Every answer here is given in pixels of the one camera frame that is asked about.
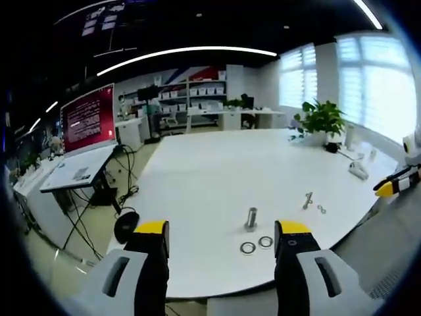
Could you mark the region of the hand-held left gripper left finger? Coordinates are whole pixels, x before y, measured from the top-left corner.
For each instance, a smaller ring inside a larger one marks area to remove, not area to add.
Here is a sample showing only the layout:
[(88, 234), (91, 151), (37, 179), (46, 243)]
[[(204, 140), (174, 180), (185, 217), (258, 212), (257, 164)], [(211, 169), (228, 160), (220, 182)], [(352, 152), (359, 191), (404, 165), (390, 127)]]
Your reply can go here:
[(69, 315), (165, 315), (170, 224), (140, 224), (122, 249), (110, 251), (68, 299)]

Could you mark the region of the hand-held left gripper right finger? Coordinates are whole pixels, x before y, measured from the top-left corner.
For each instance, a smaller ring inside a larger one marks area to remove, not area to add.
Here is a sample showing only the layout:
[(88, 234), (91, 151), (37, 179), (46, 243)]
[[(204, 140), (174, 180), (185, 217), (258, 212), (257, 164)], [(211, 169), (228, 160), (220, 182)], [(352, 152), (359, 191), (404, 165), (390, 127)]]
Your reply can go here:
[(366, 303), (358, 274), (306, 225), (277, 220), (274, 255), (278, 315), (356, 315)]

